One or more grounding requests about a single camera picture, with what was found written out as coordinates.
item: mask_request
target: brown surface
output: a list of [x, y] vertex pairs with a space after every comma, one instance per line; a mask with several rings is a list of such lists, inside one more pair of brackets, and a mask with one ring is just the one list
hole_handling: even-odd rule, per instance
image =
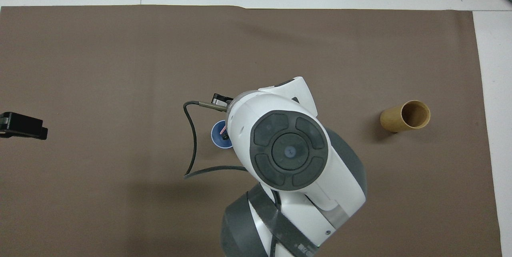
[[[237, 7], [3, 7], [0, 104], [48, 140], [0, 140], [0, 255], [222, 256], [247, 173], [184, 181], [181, 105], [302, 75], [319, 119], [357, 152], [368, 202], [317, 256], [499, 256], [472, 13]], [[422, 100], [418, 131], [383, 109]], [[192, 108], [197, 168], [223, 114]]]

